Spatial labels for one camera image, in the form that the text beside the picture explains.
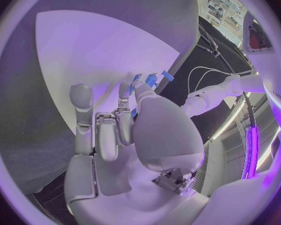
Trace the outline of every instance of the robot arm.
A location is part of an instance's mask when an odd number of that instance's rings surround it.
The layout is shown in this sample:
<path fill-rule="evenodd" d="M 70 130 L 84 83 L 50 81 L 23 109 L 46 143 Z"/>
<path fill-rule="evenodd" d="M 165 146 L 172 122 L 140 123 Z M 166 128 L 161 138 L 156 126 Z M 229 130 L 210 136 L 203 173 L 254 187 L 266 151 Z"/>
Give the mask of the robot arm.
<path fill-rule="evenodd" d="M 191 118 L 215 108 L 224 98 L 237 97 L 243 92 L 265 92 L 263 81 L 258 74 L 242 77 L 237 74 L 230 75 L 218 85 L 207 86 L 190 93 L 181 108 Z"/>

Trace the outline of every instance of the blue object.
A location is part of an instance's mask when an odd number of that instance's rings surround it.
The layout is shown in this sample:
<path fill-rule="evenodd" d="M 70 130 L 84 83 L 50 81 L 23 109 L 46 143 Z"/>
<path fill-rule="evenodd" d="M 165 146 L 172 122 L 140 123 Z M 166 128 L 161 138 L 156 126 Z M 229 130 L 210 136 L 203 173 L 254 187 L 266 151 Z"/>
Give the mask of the blue object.
<path fill-rule="evenodd" d="M 134 82 L 135 80 L 139 80 L 140 78 L 141 78 L 141 74 L 136 75 L 135 78 L 134 78 L 134 80 L 133 80 L 133 82 Z M 129 94 L 131 95 L 132 92 L 133 92 L 133 88 L 132 88 L 132 85 L 130 85 Z"/>
<path fill-rule="evenodd" d="M 170 82 L 174 80 L 174 77 L 171 74 L 169 74 L 166 70 L 162 72 L 162 75 L 164 75 L 164 77 L 167 78 Z"/>
<path fill-rule="evenodd" d="M 147 77 L 145 83 L 148 84 L 148 85 L 150 86 L 150 88 L 152 88 L 152 87 L 155 85 L 156 81 L 157 81 L 157 76 L 156 76 L 156 74 L 154 73 L 154 74 L 150 74 L 150 75 Z"/>
<path fill-rule="evenodd" d="M 132 117 L 134 118 L 134 117 L 137 115 L 137 109 L 136 109 L 136 108 L 133 109 L 133 110 L 131 111 L 131 114 L 132 114 Z"/>

